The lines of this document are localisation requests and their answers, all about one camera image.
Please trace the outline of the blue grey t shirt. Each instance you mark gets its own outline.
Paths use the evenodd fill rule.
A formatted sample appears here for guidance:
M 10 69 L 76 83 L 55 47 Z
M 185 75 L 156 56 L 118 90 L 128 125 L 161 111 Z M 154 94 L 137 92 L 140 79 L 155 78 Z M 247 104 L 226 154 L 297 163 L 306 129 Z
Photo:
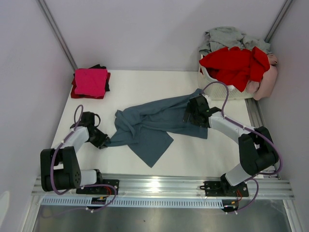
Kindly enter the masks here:
M 115 113 L 115 134 L 108 147 L 127 145 L 145 164 L 153 167 L 173 142 L 170 133 L 207 139 L 207 128 L 183 122 L 191 98 L 202 93 L 178 96 L 132 106 Z

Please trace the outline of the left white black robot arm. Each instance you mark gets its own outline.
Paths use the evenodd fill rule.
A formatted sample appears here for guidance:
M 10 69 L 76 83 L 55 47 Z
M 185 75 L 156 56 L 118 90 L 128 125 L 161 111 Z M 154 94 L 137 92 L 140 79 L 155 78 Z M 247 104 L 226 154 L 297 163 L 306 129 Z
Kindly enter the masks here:
M 107 134 L 98 129 L 99 115 L 83 112 L 80 121 L 73 124 L 68 135 L 54 148 L 40 153 L 41 186 L 43 191 L 53 191 L 59 195 L 70 189 L 87 186 L 94 194 L 104 189 L 104 182 L 98 169 L 81 170 L 77 152 L 85 143 L 103 149 L 110 141 Z

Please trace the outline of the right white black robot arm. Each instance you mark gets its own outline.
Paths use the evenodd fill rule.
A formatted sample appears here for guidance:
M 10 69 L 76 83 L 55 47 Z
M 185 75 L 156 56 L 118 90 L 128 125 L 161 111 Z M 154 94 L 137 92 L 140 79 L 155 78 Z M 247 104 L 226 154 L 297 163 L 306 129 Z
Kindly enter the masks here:
M 219 181 L 205 181 L 200 186 L 207 197 L 248 197 L 246 182 L 279 161 L 267 128 L 247 127 L 230 119 L 222 109 L 210 108 L 203 95 L 189 100 L 183 121 L 217 130 L 239 146 L 239 164 Z

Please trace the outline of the white plastic laundry basket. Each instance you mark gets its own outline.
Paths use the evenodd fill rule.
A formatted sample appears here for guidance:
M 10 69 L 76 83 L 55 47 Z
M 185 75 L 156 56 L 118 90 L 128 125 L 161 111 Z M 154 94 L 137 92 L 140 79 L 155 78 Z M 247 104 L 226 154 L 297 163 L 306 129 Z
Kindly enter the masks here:
M 216 79 L 210 77 L 207 69 L 204 66 L 199 64 L 198 74 L 197 74 L 197 81 L 200 89 L 203 89 L 206 85 L 213 83 Z M 249 99 L 254 96 L 253 93 L 247 92 L 244 90 L 240 92 L 233 86 L 228 87 L 228 100 L 241 100 L 241 99 Z M 204 90 L 204 93 L 211 97 L 212 100 L 225 100 L 226 98 L 226 88 L 222 84 L 214 83 L 211 84 Z

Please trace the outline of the light pink t shirt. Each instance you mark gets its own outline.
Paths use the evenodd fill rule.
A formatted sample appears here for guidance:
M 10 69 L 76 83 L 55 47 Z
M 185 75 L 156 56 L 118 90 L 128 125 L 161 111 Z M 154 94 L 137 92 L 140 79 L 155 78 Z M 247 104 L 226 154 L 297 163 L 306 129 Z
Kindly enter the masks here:
M 267 57 L 270 68 L 264 73 L 261 82 L 249 81 L 246 87 L 246 92 L 252 94 L 256 101 L 271 96 L 278 76 L 276 68 L 276 65 L 278 64 L 277 57 L 274 54 L 268 54 Z

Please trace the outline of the right corner aluminium profile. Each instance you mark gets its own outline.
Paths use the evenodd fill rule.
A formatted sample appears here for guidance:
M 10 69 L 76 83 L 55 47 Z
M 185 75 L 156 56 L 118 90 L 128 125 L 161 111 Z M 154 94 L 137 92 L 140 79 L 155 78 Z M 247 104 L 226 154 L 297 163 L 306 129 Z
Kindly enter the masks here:
M 273 24 L 271 25 L 266 37 L 265 37 L 265 42 L 266 43 L 271 43 L 271 40 L 273 36 L 275 35 L 276 31 L 278 30 L 281 22 L 284 20 L 285 16 L 288 14 L 290 8 L 292 7 L 294 3 L 294 0 L 285 0 L 281 9 L 279 10 Z

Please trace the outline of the corner aluminium profile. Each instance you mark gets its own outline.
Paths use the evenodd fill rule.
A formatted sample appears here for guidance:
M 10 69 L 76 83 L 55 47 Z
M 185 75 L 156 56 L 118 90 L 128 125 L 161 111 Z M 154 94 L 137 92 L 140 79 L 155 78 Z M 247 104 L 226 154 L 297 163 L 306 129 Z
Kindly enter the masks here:
M 294 0 L 285 0 L 281 9 L 279 10 L 273 24 L 271 25 L 266 37 L 265 37 L 265 42 L 266 43 L 271 43 L 271 40 L 273 36 L 275 35 L 276 31 L 278 30 L 281 22 L 284 20 L 285 16 L 288 14 L 290 8 L 292 7 L 294 3 Z
M 60 28 L 45 0 L 36 0 L 36 3 L 41 10 L 45 20 L 47 21 L 53 35 L 55 36 L 58 44 L 60 45 L 60 48 L 62 52 L 64 53 L 66 59 L 68 60 L 70 66 L 72 67 L 73 70 L 76 70 L 78 68 L 71 52 L 70 49 L 65 41 L 65 38 L 63 37 Z

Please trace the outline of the left corner aluminium profile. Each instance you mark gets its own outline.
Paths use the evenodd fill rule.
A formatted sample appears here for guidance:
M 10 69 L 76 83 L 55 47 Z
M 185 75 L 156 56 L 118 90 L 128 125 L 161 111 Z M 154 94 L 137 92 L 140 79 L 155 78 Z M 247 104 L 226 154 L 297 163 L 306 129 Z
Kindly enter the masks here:
M 47 21 L 53 35 L 55 36 L 58 44 L 60 45 L 60 48 L 62 52 L 64 53 L 66 59 L 68 60 L 70 66 L 72 67 L 73 70 L 76 70 L 78 68 L 71 52 L 70 49 L 65 41 L 65 38 L 63 37 L 60 28 L 45 0 L 36 0 L 36 3 L 41 10 L 45 20 Z

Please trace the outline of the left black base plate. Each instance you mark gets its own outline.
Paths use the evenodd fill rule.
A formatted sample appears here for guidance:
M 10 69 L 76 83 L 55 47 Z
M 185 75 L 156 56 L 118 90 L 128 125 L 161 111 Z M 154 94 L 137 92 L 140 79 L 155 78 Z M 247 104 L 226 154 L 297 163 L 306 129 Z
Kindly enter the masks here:
M 118 193 L 120 181 L 118 179 L 102 179 L 99 180 L 96 187 L 84 187 L 76 190 L 77 194 L 83 195 L 114 195 L 114 190 L 112 187 L 116 189 L 116 193 Z

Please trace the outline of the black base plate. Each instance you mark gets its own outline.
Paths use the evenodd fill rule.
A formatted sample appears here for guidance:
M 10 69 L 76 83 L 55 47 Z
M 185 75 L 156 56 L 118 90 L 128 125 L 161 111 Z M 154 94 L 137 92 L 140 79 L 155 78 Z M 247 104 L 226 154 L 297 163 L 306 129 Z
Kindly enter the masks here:
M 116 189 L 116 193 L 118 193 L 120 181 L 118 179 L 102 179 L 99 180 L 96 187 L 84 187 L 76 190 L 77 194 L 83 195 L 114 195 L 114 190 L 112 187 Z
M 207 197 L 249 197 L 248 187 L 244 182 L 231 186 L 223 181 L 204 181 L 199 187 Z

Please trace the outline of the aluminium mounting rail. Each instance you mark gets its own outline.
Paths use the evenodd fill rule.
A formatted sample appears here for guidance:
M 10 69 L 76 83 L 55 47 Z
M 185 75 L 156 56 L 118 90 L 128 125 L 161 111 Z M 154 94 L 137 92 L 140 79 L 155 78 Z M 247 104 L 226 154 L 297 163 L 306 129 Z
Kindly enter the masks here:
M 103 179 L 118 179 L 118 196 L 124 198 L 178 198 L 198 199 L 210 198 L 205 190 L 200 189 L 204 181 L 219 181 L 218 177 L 183 177 L 183 176 L 152 176 L 131 174 L 103 174 Z M 292 200 L 295 195 L 287 180 L 276 178 L 257 178 L 247 182 L 249 197 L 256 193 L 256 183 L 259 184 L 257 199 L 261 200 Z

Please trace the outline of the right side aluminium rail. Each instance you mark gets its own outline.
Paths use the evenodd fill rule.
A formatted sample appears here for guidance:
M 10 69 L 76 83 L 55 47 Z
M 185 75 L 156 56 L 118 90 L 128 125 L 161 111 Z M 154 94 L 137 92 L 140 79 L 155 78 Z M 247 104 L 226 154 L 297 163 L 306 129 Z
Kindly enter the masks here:
M 253 127 L 260 127 L 260 126 L 266 126 L 265 121 L 263 119 L 263 115 L 261 112 L 261 108 L 259 106 L 259 102 L 254 100 L 253 98 L 245 99 L 248 116 L 250 119 L 250 124 Z M 263 170 L 263 177 L 267 178 L 275 178 L 277 180 L 280 180 L 280 174 L 278 172 L 278 168 L 280 167 L 280 161 L 278 161 L 276 164 L 268 167 L 267 169 Z

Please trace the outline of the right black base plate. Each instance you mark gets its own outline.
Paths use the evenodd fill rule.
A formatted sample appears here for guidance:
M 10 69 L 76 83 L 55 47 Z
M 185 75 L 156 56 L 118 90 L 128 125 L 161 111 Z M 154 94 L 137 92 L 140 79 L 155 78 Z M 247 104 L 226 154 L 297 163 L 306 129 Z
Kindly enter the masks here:
M 199 187 L 207 197 L 249 197 L 248 187 L 244 182 L 231 186 L 223 181 L 204 181 Z

